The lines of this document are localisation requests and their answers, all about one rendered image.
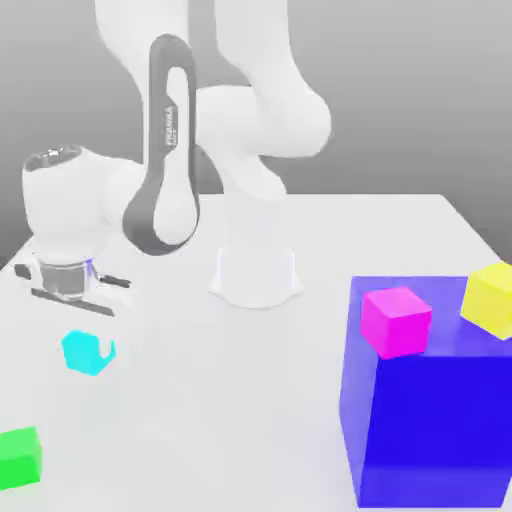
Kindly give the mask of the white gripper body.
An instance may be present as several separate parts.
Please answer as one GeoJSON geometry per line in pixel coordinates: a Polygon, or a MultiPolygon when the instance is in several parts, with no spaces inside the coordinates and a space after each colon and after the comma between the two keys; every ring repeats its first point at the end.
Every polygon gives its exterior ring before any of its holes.
{"type": "Polygon", "coordinates": [[[53,304],[58,309],[55,317],[68,330],[111,334],[123,327],[130,316],[130,301],[109,286],[93,287],[78,299],[64,298],[35,285],[28,289],[40,303],[53,304]]]}

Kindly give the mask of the small cyan cube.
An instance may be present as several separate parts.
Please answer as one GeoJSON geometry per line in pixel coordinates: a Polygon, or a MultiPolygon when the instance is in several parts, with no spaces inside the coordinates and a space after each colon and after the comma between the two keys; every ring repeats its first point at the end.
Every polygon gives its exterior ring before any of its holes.
{"type": "Polygon", "coordinates": [[[103,357],[97,336],[79,330],[70,331],[61,340],[66,366],[89,376],[99,375],[116,357],[113,340],[108,345],[108,354],[103,357]]]}

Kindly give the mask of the small green cube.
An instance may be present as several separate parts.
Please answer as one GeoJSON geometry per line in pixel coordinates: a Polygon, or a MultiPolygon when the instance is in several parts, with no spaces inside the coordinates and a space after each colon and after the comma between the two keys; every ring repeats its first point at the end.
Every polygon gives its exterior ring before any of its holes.
{"type": "Polygon", "coordinates": [[[0,433],[0,491],[37,483],[42,447],[35,426],[0,433]]]}

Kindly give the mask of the small magenta cube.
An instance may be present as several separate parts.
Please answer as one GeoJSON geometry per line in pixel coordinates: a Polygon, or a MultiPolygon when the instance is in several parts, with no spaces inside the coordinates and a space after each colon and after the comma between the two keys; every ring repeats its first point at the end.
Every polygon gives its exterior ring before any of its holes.
{"type": "Polygon", "coordinates": [[[408,287],[364,294],[360,332],[381,359],[417,355],[426,350],[432,307],[408,287]]]}

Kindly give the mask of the small yellow cube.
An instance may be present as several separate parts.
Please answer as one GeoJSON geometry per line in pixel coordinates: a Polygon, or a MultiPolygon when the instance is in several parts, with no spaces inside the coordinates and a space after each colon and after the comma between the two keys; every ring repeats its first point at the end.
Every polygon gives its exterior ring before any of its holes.
{"type": "Polygon", "coordinates": [[[472,272],[460,315],[499,340],[512,338],[512,265],[500,260],[472,272]]]}

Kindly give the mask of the large blue box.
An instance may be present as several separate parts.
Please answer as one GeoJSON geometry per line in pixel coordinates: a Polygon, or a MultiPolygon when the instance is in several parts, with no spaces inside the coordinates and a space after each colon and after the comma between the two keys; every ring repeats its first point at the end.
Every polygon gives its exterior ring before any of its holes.
{"type": "Polygon", "coordinates": [[[512,479],[512,340],[462,319],[464,277],[352,279],[339,415],[362,508],[497,508],[512,479]],[[385,360],[362,299],[406,286],[433,310],[426,350],[385,360]]]}

